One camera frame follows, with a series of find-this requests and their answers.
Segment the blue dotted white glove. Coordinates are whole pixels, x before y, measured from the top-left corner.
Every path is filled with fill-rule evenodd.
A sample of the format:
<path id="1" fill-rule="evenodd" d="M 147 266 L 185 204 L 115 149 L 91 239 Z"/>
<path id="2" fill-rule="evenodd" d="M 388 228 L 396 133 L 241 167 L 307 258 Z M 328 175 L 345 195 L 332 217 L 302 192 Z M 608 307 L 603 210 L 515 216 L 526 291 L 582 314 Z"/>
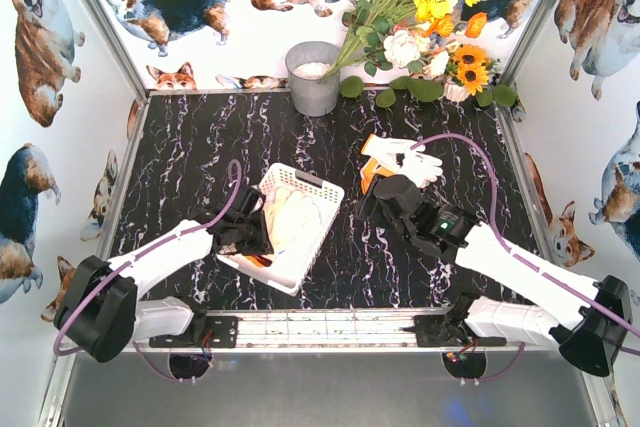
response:
<path id="1" fill-rule="evenodd" d="M 248 255 L 246 256 L 246 259 L 248 262 L 250 262 L 252 265 L 258 268 L 268 268 L 268 267 L 271 267 L 273 264 L 273 261 L 270 258 L 267 258 L 264 256 Z"/>

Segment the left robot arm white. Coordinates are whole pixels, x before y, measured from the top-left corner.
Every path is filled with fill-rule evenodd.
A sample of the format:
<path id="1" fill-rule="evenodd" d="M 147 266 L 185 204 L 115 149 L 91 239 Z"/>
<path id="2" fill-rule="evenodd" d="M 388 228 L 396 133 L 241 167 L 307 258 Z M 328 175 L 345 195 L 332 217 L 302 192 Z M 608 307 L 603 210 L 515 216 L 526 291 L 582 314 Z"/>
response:
<path id="1" fill-rule="evenodd" d="M 269 240 L 265 195 L 239 186 L 227 200 L 199 209 L 173 229 L 124 255 L 85 258 L 76 268 L 55 314 L 54 352 L 63 339 L 99 363 L 135 342 L 192 347 L 207 334 L 206 313 L 176 296 L 148 300 L 146 294 L 183 267 L 212 255 L 266 255 Z"/>

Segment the orange dotted white glove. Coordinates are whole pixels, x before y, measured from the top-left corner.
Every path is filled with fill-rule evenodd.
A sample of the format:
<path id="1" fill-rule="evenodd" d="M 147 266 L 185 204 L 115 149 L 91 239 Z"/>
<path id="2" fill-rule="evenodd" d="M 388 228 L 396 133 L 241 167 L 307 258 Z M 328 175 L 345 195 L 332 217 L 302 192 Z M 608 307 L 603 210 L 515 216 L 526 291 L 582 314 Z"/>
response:
<path id="1" fill-rule="evenodd" d="M 373 182 L 375 175 L 389 177 L 396 173 L 397 168 L 388 162 L 382 162 L 374 157 L 370 157 L 360 169 L 360 186 L 362 194 L 366 194 Z"/>

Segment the white storage basket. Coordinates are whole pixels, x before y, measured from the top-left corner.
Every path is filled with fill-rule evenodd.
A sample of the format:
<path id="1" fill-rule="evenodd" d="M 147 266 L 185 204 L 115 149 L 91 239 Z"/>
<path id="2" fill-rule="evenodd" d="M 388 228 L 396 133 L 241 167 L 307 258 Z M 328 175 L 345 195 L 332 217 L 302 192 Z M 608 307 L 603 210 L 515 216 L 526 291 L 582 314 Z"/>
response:
<path id="1" fill-rule="evenodd" d="M 217 259 L 295 296 L 311 270 L 344 197 L 344 189 L 282 163 L 272 164 L 258 189 L 271 254 L 219 254 Z"/>

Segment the cream inside-out glove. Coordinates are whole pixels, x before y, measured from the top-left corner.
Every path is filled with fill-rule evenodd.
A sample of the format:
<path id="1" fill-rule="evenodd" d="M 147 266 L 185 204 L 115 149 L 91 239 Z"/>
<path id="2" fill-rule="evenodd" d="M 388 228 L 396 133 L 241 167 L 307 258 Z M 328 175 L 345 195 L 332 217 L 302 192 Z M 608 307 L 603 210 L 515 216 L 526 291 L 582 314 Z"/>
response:
<path id="1" fill-rule="evenodd" d="M 312 235 L 321 225 L 317 205 L 300 190 L 278 187 L 273 198 L 266 202 L 264 213 L 275 256 Z"/>

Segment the white glove orange cuff top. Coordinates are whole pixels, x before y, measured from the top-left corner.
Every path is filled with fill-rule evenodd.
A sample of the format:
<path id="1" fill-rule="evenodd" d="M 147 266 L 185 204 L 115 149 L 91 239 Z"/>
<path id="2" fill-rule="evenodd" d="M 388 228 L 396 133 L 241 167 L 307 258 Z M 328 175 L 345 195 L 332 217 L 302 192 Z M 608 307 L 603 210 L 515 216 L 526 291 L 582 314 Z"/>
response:
<path id="1" fill-rule="evenodd" d="M 424 147 L 412 149 L 414 141 L 399 138 L 382 138 L 371 134 L 361 149 L 361 154 L 388 162 L 397 168 L 394 175 L 405 175 L 418 188 L 425 188 L 443 175 L 442 161 L 423 153 Z"/>

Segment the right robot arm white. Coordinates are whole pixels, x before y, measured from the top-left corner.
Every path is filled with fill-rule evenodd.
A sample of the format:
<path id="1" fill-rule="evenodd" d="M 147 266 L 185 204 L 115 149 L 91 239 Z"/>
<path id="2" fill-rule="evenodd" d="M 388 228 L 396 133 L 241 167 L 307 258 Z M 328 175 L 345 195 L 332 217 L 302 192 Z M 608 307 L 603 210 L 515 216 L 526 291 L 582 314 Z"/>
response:
<path id="1" fill-rule="evenodd" d="M 607 377 L 632 329 L 627 284 L 565 270 L 495 234 L 476 215 L 429 201 L 403 175 L 377 175 L 359 206 L 426 256 L 474 271 L 527 299 L 471 297 L 453 310 L 459 337 L 503 338 L 557 351 L 577 369 Z"/>

